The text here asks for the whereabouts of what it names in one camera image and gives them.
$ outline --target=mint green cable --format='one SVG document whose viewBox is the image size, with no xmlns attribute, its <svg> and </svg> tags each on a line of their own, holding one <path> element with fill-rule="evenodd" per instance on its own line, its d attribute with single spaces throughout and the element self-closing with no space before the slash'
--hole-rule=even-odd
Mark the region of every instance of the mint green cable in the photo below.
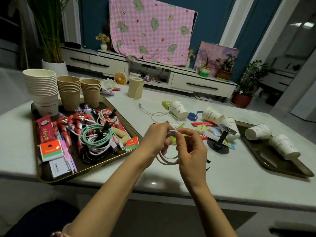
<svg viewBox="0 0 316 237">
<path fill-rule="evenodd" d="M 113 132 L 112 128 L 109 128 L 107 136 L 103 137 L 102 139 L 100 139 L 98 141 L 94 141 L 94 142 L 88 141 L 88 139 L 86 138 L 86 135 L 88 135 L 89 131 L 95 130 L 95 129 L 102 130 L 103 127 L 104 126 L 101 124 L 93 124 L 93 125 L 85 126 L 81 130 L 81 132 L 79 133 L 78 138 L 79 138 L 80 143 L 84 144 L 84 145 L 98 147 L 98 146 L 101 146 L 101 145 L 105 144 L 106 142 L 108 142 L 111 139 L 112 135 L 114 135 L 118 139 L 117 135 Z"/>
</svg>

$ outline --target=pink checkered blanket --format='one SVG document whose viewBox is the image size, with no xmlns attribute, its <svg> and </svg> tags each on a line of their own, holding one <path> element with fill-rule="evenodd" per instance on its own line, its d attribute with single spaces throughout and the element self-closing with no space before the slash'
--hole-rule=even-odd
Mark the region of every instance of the pink checkered blanket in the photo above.
<svg viewBox="0 0 316 237">
<path fill-rule="evenodd" d="M 185 65 L 194 11 L 155 0 L 109 0 L 114 49 L 129 59 Z"/>
</svg>

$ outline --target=dark pants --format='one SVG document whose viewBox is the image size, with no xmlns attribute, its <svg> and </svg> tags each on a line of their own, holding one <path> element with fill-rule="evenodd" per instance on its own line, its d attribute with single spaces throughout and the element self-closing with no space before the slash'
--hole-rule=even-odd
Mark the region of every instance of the dark pants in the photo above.
<svg viewBox="0 0 316 237">
<path fill-rule="evenodd" d="M 40 204 L 27 212 L 4 237 L 49 237 L 71 223 L 79 210 L 61 200 Z"/>
</svg>

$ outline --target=white tv cabinet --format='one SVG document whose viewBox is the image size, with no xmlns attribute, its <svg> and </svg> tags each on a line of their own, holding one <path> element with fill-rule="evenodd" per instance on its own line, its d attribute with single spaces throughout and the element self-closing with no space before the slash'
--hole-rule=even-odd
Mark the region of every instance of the white tv cabinet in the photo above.
<svg viewBox="0 0 316 237">
<path fill-rule="evenodd" d="M 113 77 L 117 72 L 124 72 L 128 77 L 130 71 L 136 72 L 141 70 L 146 73 L 149 70 L 148 74 L 153 72 L 161 73 L 161 77 L 166 80 L 165 83 L 145 81 L 144 84 L 147 86 L 156 86 L 188 93 L 199 92 L 225 98 L 230 98 L 237 86 L 232 81 L 220 81 L 212 76 L 202 77 L 195 74 L 195 71 L 191 68 L 171 66 L 142 59 L 130 62 L 125 56 L 112 51 L 62 47 L 62 56 L 63 60 L 69 66 L 97 71 L 109 77 Z"/>
</svg>

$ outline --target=blue tape measure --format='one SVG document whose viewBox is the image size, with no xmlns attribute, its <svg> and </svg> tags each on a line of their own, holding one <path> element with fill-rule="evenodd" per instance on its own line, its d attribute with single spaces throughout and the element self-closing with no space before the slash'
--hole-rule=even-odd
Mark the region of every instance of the blue tape measure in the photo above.
<svg viewBox="0 0 316 237">
<path fill-rule="evenodd" d="M 190 112 L 189 115 L 188 115 L 188 119 L 190 121 L 196 121 L 198 119 L 198 114 L 199 113 L 203 113 L 203 111 L 198 111 L 196 114 Z"/>
</svg>

